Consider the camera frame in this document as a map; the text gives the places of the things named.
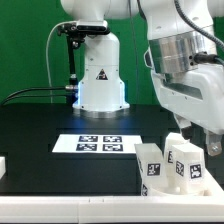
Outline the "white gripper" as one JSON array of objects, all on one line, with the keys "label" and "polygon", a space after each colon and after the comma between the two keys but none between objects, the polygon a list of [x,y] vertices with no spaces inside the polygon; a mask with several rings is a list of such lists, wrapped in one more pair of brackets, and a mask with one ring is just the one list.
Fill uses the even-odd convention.
[{"label": "white gripper", "polygon": [[222,153],[224,134],[224,61],[216,54],[199,52],[159,57],[144,55],[151,69],[156,96],[174,114],[184,139],[191,139],[192,123],[205,129],[210,156]]}]

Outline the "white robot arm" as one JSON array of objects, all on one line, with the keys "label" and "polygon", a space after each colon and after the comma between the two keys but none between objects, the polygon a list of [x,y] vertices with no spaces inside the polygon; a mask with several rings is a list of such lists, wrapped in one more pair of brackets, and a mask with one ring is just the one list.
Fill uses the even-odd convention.
[{"label": "white robot arm", "polygon": [[224,61],[217,48],[213,19],[224,16],[224,0],[61,0],[73,17],[66,27],[85,42],[85,73],[74,107],[108,113],[124,105],[119,79],[119,41],[108,30],[109,19],[140,14],[147,23],[156,96],[174,114],[183,136],[192,124],[202,127],[207,152],[222,152],[224,136]]}]

